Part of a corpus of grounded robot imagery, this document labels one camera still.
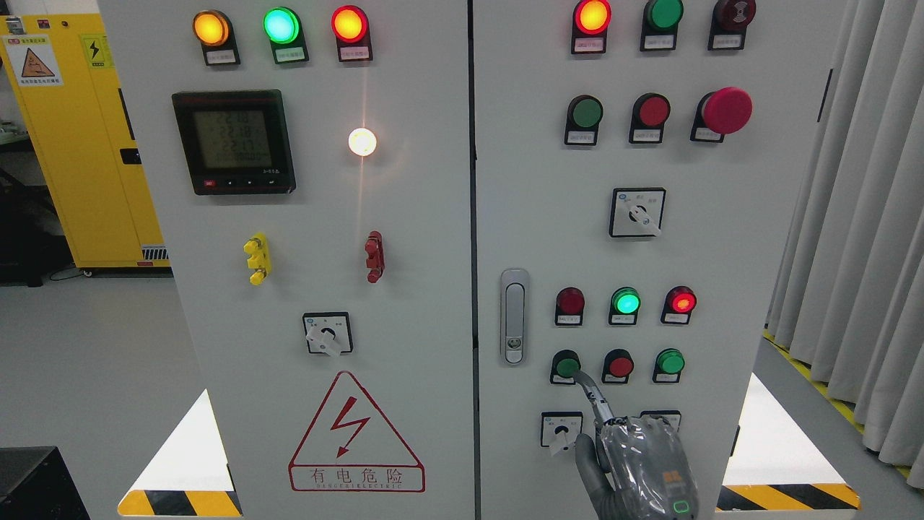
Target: green indicator light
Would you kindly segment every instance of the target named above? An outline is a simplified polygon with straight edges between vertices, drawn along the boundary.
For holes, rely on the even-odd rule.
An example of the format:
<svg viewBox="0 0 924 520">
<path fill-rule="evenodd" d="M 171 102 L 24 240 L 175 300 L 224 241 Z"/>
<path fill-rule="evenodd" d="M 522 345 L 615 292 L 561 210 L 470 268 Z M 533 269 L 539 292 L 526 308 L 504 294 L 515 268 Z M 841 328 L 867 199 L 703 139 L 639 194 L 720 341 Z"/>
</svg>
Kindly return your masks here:
<svg viewBox="0 0 924 520">
<path fill-rule="evenodd" d="M 301 28 L 291 9 L 277 7 L 263 17 L 263 30 L 273 43 L 286 44 L 295 41 Z"/>
<path fill-rule="evenodd" d="M 680 23 L 684 16 L 684 3 L 680 0 L 654 0 L 649 2 L 648 22 L 657 30 L 667 31 Z"/>
<path fill-rule="evenodd" d="M 684 355 L 673 349 L 658 356 L 658 367 L 665 374 L 679 374 L 686 365 Z"/>
<path fill-rule="evenodd" d="M 571 111 L 571 118 L 579 127 L 588 129 L 603 119 L 603 106 L 595 99 L 582 99 Z"/>
<path fill-rule="evenodd" d="M 562 378 L 571 378 L 578 370 L 580 370 L 580 363 L 577 359 L 570 357 L 559 361 L 555 366 L 555 372 Z"/>
<path fill-rule="evenodd" d="M 613 308 L 621 314 L 630 315 L 638 310 L 641 300 L 634 289 L 622 289 L 613 297 Z"/>
</svg>

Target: lightning bolt symbol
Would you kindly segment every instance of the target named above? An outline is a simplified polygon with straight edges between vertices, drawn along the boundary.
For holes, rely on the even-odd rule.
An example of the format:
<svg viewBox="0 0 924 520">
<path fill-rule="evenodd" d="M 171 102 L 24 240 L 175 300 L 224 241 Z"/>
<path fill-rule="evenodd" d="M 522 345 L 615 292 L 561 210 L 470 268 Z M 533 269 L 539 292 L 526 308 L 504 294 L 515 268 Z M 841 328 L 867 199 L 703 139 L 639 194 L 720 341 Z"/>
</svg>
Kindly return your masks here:
<svg viewBox="0 0 924 520">
<path fill-rule="evenodd" d="M 359 435 L 359 432 L 360 432 L 363 428 L 366 427 L 366 423 L 368 423 L 368 422 L 369 422 L 369 419 L 370 419 L 369 417 L 363 417 L 363 418 L 361 418 L 361 419 L 357 419 L 357 420 L 355 420 L 355 421 L 350 421 L 350 422 L 348 422 L 348 423 L 341 423 L 340 421 L 342 421 L 343 418 L 346 417 L 347 414 L 349 414 L 349 411 L 353 409 L 353 405 L 354 405 L 354 404 L 356 404 L 356 398 L 351 396 L 349 399 L 346 400 L 346 403 L 344 404 L 343 410 L 341 410 L 341 411 L 340 411 L 340 415 L 337 416 L 337 420 L 335 420 L 334 423 L 331 425 L 331 431 L 334 431 L 334 430 L 336 430 L 336 429 L 340 429 L 340 428 L 342 428 L 342 427 L 351 427 L 351 426 L 359 425 L 359 427 L 356 428 L 356 431 L 353 432 L 353 435 L 350 436 L 350 438 L 349 438 L 349 440 L 346 442 L 346 444 L 344 444 L 343 446 L 340 446 L 340 447 L 337 449 L 337 458 L 338 458 L 338 459 L 339 459 L 340 457 L 344 456 L 344 454 L 346 454 L 347 452 L 349 452 L 349 450 L 347 449 L 347 446 L 349 446 L 349 443 L 350 443 L 350 442 L 353 442 L 353 439 L 355 439 L 356 436 Z"/>
</svg>

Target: yellow safety cabinet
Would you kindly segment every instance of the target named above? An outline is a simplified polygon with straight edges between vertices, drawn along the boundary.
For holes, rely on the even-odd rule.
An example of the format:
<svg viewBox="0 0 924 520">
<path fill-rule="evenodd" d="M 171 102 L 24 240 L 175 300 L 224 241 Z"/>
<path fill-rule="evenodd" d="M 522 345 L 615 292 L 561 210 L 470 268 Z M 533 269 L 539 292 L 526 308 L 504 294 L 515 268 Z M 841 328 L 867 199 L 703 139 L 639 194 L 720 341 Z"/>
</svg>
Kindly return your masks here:
<svg viewBox="0 0 924 520">
<path fill-rule="evenodd" d="M 20 20 L 0 52 L 75 264 L 169 266 L 102 18 Z"/>
</svg>

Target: robotic hand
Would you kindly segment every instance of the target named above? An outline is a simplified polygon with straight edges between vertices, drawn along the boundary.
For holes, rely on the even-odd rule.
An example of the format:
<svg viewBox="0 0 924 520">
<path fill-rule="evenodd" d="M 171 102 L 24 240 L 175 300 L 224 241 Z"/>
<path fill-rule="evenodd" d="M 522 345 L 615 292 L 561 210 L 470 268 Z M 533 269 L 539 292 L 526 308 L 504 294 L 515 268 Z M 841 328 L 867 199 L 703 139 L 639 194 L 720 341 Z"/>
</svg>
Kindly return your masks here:
<svg viewBox="0 0 924 520">
<path fill-rule="evenodd" d="M 579 435 L 575 457 L 600 520 L 693 520 L 699 512 L 696 483 L 666 419 L 613 417 L 593 379 L 580 370 L 573 377 L 593 407 L 596 442 Z"/>
<path fill-rule="evenodd" d="M 625 520 L 631 518 L 624 503 L 616 496 L 613 486 L 603 473 L 603 465 L 609 466 L 606 458 L 601 464 L 597 460 L 597 445 L 586 434 L 577 436 L 575 442 L 575 459 L 577 472 L 584 482 L 584 489 L 590 496 L 593 510 L 597 512 L 600 520 Z"/>
</svg>

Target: gray floor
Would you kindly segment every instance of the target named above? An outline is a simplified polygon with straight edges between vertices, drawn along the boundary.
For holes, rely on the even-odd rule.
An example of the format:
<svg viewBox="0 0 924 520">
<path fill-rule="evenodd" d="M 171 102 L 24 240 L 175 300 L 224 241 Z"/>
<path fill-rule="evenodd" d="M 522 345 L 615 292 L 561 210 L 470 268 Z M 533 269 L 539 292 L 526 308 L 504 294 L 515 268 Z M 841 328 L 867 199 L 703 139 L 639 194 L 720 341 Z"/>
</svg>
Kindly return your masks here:
<svg viewBox="0 0 924 520">
<path fill-rule="evenodd" d="M 924 517 L 924 497 L 765 341 L 755 372 L 857 490 L 858 519 Z M 201 389 L 172 279 L 0 287 L 0 446 L 59 446 L 93 520 L 118 518 Z"/>
</svg>

